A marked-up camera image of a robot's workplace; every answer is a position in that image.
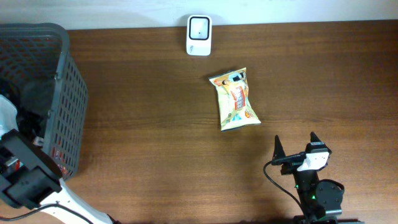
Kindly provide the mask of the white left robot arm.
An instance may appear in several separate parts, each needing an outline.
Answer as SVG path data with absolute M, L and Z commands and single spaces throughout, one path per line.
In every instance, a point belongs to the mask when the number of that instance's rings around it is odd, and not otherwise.
M 117 223 L 88 205 L 66 185 L 54 161 L 18 131 L 17 108 L 1 96 L 1 200 L 30 212 L 1 217 L 13 222 L 47 213 L 63 223 Z

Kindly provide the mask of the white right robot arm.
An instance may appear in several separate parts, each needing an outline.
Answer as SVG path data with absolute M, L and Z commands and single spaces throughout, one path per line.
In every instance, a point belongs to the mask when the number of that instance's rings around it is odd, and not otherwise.
M 320 180 L 318 172 L 328 165 L 331 149 L 317 135 L 310 133 L 310 142 L 303 152 L 287 156 L 278 136 L 275 137 L 271 165 L 281 166 L 282 175 L 292 175 L 302 215 L 294 223 L 337 223 L 342 214 L 345 187 L 330 179 Z

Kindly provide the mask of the yellow snack bag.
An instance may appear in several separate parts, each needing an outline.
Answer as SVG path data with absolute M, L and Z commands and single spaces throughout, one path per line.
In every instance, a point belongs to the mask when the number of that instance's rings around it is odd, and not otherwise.
M 249 99 L 246 67 L 209 78 L 218 97 L 221 131 L 261 124 Z

